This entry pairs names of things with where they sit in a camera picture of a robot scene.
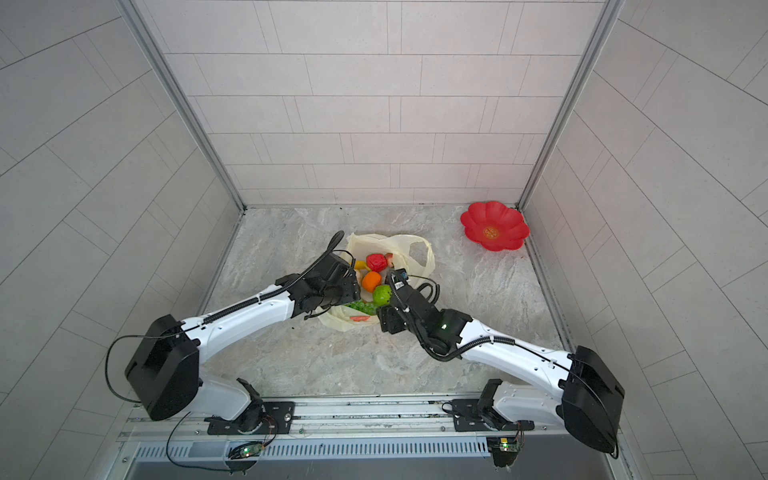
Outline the translucent yellowish plastic bag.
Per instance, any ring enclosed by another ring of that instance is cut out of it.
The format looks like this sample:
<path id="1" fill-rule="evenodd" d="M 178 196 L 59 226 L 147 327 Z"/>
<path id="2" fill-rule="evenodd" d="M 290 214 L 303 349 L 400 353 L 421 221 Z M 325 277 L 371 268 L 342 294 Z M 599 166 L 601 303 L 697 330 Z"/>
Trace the translucent yellowish plastic bag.
<path id="1" fill-rule="evenodd" d="M 342 257 L 349 259 L 353 256 L 356 260 L 365 262 L 371 254 L 384 254 L 395 269 L 405 269 L 409 276 L 409 283 L 417 287 L 425 282 L 436 266 L 436 259 L 431 243 L 416 235 L 384 236 L 379 234 L 350 234 L 346 239 L 343 250 L 348 254 Z M 368 273 L 366 270 L 357 270 L 357 280 Z M 373 303 L 373 293 L 361 288 L 361 299 Z M 358 311 L 348 308 L 347 305 L 332 307 L 328 312 L 319 316 L 319 321 L 325 327 L 348 332 L 368 326 L 377 326 L 379 318 L 375 316 L 359 315 Z"/>

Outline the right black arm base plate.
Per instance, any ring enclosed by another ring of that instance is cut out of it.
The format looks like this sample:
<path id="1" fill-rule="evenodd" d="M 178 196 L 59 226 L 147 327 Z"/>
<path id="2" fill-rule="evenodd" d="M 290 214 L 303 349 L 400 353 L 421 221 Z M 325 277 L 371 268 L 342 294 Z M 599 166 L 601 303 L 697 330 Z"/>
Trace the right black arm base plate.
<path id="1" fill-rule="evenodd" d="M 457 432 L 527 432 L 535 429 L 533 421 L 506 419 L 494 409 L 489 399 L 454 399 L 441 408 L 453 418 Z"/>

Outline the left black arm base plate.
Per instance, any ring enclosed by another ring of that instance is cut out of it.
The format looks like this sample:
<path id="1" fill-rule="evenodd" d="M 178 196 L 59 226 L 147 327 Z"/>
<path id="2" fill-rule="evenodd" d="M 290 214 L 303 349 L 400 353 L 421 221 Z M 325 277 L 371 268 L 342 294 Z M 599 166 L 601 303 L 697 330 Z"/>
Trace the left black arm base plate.
<path id="1" fill-rule="evenodd" d="M 204 419 L 208 435 L 281 435 L 290 432 L 296 404 L 291 401 L 251 402 L 234 420 Z"/>

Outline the green toy apple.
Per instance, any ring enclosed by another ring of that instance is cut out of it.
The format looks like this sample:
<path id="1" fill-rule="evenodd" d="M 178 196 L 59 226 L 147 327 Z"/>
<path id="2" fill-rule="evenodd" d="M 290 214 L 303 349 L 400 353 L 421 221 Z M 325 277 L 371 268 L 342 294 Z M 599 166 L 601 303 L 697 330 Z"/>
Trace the green toy apple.
<path id="1" fill-rule="evenodd" d="M 379 285 L 373 291 L 373 303 L 376 307 L 389 305 L 392 297 L 392 290 L 389 285 Z"/>

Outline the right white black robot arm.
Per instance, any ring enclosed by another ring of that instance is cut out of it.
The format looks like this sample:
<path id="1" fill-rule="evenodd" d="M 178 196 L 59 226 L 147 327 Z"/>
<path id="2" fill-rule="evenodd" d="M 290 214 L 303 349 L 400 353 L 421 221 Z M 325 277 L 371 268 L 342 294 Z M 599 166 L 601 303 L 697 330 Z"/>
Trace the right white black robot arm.
<path id="1" fill-rule="evenodd" d="M 580 346 L 573 352 L 536 346 L 498 332 L 470 315 L 438 309 L 435 296 L 409 283 L 407 273 L 385 277 L 391 290 L 378 314 L 383 331 L 412 333 L 433 359 L 463 359 L 491 366 L 537 388 L 517 394 L 500 379 L 488 381 L 472 410 L 452 414 L 495 431 L 523 431 L 528 423 L 561 425 L 587 447 L 617 456 L 625 390 L 602 358 Z"/>

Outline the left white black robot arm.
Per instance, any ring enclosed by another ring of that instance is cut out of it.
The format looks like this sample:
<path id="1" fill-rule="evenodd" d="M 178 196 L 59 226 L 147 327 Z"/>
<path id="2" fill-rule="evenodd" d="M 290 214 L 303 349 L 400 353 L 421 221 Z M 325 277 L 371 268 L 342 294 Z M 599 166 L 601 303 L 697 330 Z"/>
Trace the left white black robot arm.
<path id="1" fill-rule="evenodd" d="M 312 318 L 360 298 L 354 259 L 326 250 L 303 272 L 286 275 L 265 290 L 206 316 L 177 320 L 165 315 L 142 337 L 125 377 L 154 421 L 181 412 L 209 414 L 231 429 L 249 433 L 265 421 L 266 409 L 254 387 L 207 374 L 203 365 L 235 342 L 266 327 L 303 316 Z"/>

